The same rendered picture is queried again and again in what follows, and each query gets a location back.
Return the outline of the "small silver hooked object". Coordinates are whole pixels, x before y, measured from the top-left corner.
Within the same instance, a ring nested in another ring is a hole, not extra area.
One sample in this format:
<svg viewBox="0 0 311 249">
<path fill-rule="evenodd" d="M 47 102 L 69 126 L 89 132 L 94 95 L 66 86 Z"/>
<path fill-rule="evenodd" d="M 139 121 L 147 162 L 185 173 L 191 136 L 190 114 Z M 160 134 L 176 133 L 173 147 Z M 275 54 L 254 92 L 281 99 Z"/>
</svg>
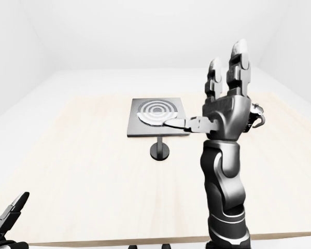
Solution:
<svg viewBox="0 0 311 249">
<path fill-rule="evenodd" d="M 254 125 L 254 122 L 260 119 L 261 121 Z M 246 132 L 248 132 L 251 128 L 258 128 L 265 124 L 264 110 L 259 104 L 251 104 L 249 120 L 246 127 Z"/>
</svg>

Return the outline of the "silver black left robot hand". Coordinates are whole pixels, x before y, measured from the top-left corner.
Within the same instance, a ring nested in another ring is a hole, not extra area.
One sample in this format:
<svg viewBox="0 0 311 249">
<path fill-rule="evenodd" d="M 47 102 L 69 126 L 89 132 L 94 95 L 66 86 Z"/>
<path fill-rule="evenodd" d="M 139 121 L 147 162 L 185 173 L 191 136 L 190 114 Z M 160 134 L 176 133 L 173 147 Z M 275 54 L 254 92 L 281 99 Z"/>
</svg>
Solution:
<svg viewBox="0 0 311 249">
<path fill-rule="evenodd" d="M 0 216 L 0 249 L 29 249 L 29 245 L 26 242 L 16 242 L 5 238 L 6 233 L 11 230 L 17 219 L 20 217 L 21 210 L 26 204 L 29 196 L 29 192 L 23 192 L 20 194 L 12 204 L 7 206 L 3 214 Z"/>
</svg>

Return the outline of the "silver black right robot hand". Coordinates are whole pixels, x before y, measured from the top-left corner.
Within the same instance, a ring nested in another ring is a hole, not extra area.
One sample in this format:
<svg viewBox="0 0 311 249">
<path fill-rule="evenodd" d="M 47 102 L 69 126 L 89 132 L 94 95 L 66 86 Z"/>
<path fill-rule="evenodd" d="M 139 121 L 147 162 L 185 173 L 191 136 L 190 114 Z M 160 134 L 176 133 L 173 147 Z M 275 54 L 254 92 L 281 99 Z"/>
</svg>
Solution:
<svg viewBox="0 0 311 249">
<path fill-rule="evenodd" d="M 213 59 L 205 83 L 207 98 L 202 106 L 202 116 L 173 118 L 163 125 L 190 133 L 205 133 L 211 140 L 237 141 L 248 124 L 251 108 L 247 94 L 251 65 L 245 39 L 233 45 L 226 81 L 229 90 L 221 96 L 221 63 L 218 58 Z"/>
</svg>

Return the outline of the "flat dark stove plate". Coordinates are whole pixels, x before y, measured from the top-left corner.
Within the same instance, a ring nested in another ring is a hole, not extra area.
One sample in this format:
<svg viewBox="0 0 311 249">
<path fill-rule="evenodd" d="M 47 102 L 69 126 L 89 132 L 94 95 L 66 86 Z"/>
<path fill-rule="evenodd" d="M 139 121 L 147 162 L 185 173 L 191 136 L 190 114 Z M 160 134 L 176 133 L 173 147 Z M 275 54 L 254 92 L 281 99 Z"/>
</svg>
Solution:
<svg viewBox="0 0 311 249">
<path fill-rule="evenodd" d="M 172 119 L 185 119 L 181 98 L 133 99 L 127 137 L 188 136 L 188 132 L 163 125 Z"/>
</svg>

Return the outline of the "round black stove knob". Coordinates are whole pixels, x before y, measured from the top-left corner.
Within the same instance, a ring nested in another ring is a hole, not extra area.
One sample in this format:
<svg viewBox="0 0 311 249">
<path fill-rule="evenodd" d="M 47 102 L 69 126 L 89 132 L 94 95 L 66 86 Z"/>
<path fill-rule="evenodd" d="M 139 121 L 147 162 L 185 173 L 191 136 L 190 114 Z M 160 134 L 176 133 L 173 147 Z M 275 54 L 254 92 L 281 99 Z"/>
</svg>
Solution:
<svg viewBox="0 0 311 249">
<path fill-rule="evenodd" d="M 163 161 L 168 158 L 169 147 L 163 142 L 161 136 L 158 136 L 157 142 L 150 147 L 150 155 L 156 161 Z"/>
</svg>

